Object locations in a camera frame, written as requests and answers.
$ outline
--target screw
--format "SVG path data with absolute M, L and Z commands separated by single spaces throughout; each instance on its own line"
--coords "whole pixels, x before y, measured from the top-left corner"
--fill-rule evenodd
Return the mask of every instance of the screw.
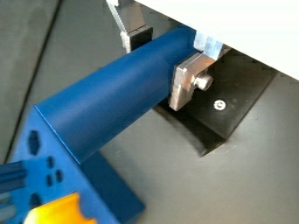
M 226 103 L 224 101 L 222 101 L 222 100 L 216 100 L 216 101 L 214 102 L 214 108 L 215 108 L 216 110 L 223 110 L 226 107 L 227 107 L 227 103 Z
M 194 80 L 194 86 L 202 91 L 206 91 L 210 88 L 212 81 L 212 77 L 208 74 L 202 73 Z

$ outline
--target bolt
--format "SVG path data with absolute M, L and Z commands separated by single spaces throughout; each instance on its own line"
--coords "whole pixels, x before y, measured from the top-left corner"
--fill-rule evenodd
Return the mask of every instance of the bolt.
M 210 88 L 212 81 L 212 77 L 208 74 L 202 73 L 194 80 L 194 86 L 202 91 L 206 91 Z
M 222 100 L 216 100 L 216 101 L 214 102 L 214 108 L 215 108 L 216 110 L 223 110 L 226 107 L 227 107 L 227 103 L 226 103 L 224 101 L 222 101 Z

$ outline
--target hole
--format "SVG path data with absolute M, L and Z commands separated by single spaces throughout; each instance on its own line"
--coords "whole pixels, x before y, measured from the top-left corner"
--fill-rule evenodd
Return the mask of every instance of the hole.
M 43 204 L 42 198 L 38 193 L 33 193 L 31 196 L 31 209 L 35 209 Z
M 28 146 L 31 154 L 36 156 L 42 147 L 39 132 L 36 130 L 31 131 L 31 135 L 28 137 Z
M 60 183 L 63 181 L 63 173 L 62 173 L 62 170 L 58 170 L 55 172 L 55 176 L 56 176 L 58 182 Z
M 48 165 L 50 168 L 54 167 L 54 157 L 47 158 L 47 165 Z
M 48 174 L 46 177 L 47 186 L 52 186 L 52 176 Z

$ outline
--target machine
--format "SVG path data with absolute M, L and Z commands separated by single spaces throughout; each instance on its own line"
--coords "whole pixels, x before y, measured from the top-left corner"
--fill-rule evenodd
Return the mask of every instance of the machine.
M 154 39 L 140 4 L 182 24 Z M 203 5 L 203 17 L 215 4 Z M 178 13 L 183 5 L 190 13 Z M 11 161 L 0 166 L 0 222 L 136 223 L 146 203 L 99 149 L 158 105 L 158 113 L 203 138 L 204 156 L 230 139 L 278 70 L 298 78 L 296 68 L 263 50 L 272 43 L 266 36 L 264 48 L 239 45 L 242 37 L 210 28 L 214 19 L 198 23 L 195 5 L 107 0 L 126 55 L 32 107 Z M 226 27 L 235 30 L 231 21 Z

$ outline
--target blue plastic part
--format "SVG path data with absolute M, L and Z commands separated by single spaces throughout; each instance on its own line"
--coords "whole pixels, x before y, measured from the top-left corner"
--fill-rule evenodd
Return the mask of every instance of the blue plastic part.
M 28 149 L 33 131 L 39 134 L 40 144 L 36 155 Z M 132 223 L 143 212 L 143 203 L 110 168 L 106 159 L 96 153 L 90 158 L 90 164 L 80 166 L 35 108 L 23 129 L 12 162 L 20 160 L 27 170 L 25 187 L 11 192 L 16 216 L 7 224 L 23 223 L 28 212 L 39 203 L 46 204 L 74 192 L 80 195 L 84 216 L 95 218 L 99 224 Z
M 79 163 L 167 97 L 194 37 L 174 29 L 36 106 Z
M 24 177 L 23 162 L 0 165 L 0 194 L 24 187 Z

